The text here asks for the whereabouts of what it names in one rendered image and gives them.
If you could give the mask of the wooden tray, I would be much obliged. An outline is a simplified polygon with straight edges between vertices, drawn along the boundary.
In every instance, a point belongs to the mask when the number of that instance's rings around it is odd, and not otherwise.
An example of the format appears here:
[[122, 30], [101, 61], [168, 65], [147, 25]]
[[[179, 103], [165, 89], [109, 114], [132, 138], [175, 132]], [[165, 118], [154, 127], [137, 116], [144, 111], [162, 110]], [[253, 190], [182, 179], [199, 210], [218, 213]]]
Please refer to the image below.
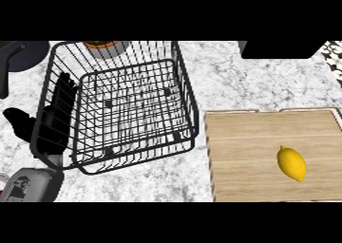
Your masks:
[[[342, 200], [342, 114], [336, 107], [205, 113], [216, 201]], [[275, 154], [293, 148], [306, 164], [303, 181], [286, 177]]]

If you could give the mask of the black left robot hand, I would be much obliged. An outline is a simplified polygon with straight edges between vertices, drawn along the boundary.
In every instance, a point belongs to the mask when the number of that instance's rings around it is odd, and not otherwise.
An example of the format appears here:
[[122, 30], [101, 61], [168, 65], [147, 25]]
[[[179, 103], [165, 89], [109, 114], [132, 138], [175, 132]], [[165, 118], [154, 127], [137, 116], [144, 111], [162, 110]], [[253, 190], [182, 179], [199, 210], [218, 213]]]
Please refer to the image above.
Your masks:
[[[61, 155], [66, 150], [70, 133], [70, 112], [76, 86], [70, 74], [61, 72], [54, 86], [51, 104], [42, 108], [41, 126], [38, 132], [38, 152], [47, 155]], [[2, 111], [11, 124], [14, 135], [26, 142], [32, 139], [36, 119], [14, 107]]]

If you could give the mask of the dark grey frying pan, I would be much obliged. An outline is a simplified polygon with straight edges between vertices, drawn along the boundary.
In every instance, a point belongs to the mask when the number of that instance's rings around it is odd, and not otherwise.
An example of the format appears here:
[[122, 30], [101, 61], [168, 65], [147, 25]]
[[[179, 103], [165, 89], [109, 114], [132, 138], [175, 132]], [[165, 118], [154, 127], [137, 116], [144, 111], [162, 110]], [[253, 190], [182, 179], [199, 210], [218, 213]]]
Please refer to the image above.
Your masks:
[[8, 73], [32, 68], [48, 49], [47, 41], [0, 41], [0, 99], [8, 97]]

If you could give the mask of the black box appliance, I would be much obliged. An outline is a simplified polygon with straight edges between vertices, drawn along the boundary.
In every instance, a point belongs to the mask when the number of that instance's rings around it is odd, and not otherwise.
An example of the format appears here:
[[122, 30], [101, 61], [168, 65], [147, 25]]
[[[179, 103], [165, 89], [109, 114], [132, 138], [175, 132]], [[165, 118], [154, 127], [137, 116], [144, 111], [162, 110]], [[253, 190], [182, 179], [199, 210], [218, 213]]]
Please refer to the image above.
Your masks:
[[321, 48], [324, 40], [238, 41], [243, 59], [308, 59]]

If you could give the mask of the black and white patterned cloth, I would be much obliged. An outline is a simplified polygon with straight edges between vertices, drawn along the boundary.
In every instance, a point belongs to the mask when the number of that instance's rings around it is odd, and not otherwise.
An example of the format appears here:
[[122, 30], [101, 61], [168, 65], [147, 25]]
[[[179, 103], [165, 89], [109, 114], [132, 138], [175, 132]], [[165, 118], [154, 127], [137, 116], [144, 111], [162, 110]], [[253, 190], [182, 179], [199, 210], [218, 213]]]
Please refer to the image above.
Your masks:
[[342, 41], [325, 41], [321, 54], [342, 90]]

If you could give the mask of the yellow lemon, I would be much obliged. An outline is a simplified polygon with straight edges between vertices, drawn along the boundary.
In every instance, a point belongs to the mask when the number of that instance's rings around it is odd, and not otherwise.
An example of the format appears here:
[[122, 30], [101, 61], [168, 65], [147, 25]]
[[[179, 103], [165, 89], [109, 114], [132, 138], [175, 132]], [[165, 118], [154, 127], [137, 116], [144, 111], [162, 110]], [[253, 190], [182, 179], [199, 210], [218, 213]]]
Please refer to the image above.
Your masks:
[[275, 158], [283, 174], [296, 182], [302, 182], [306, 173], [306, 165], [299, 152], [286, 146], [280, 146]]

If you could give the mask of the orange and grey pot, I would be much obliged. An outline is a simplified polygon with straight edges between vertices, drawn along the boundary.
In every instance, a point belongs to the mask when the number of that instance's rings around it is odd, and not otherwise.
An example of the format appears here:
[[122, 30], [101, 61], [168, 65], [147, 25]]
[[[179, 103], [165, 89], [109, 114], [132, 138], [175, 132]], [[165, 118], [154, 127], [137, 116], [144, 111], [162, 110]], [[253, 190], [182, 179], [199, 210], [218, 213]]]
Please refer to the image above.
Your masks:
[[97, 59], [112, 59], [128, 49], [129, 41], [88, 41], [84, 46]]

